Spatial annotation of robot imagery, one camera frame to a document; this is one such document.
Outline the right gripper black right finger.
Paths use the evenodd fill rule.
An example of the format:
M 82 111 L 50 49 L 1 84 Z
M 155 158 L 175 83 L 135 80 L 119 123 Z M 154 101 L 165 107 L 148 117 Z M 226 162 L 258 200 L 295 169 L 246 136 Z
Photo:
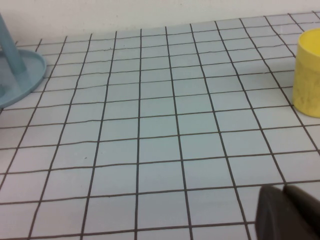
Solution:
M 294 185 L 286 185 L 283 192 L 308 224 L 312 233 L 320 239 L 320 201 Z

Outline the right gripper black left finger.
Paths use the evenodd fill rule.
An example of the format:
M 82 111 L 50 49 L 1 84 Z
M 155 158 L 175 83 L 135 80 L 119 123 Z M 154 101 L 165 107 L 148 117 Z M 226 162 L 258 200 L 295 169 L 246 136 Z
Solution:
M 263 186 L 260 189 L 255 218 L 257 239 L 314 240 L 316 235 L 283 189 L 273 186 Z

